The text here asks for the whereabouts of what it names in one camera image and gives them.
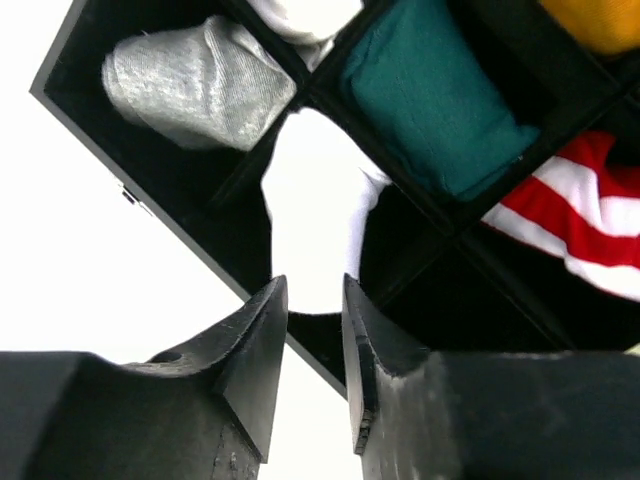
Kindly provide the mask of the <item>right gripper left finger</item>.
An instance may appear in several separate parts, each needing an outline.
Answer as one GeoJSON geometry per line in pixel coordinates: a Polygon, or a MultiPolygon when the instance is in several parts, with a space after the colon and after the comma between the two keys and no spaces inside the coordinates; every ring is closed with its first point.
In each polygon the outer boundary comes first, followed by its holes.
{"type": "Polygon", "coordinates": [[[287,331],[287,283],[146,362],[122,479],[255,479],[269,456],[287,331]]]}

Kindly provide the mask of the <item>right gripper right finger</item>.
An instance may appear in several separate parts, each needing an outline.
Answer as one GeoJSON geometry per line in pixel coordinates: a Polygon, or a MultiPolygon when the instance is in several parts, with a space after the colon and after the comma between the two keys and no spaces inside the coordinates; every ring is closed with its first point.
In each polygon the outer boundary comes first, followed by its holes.
{"type": "Polygon", "coordinates": [[[365,479],[435,477],[435,390],[428,349],[346,276],[342,343],[354,453],[365,479]]]}

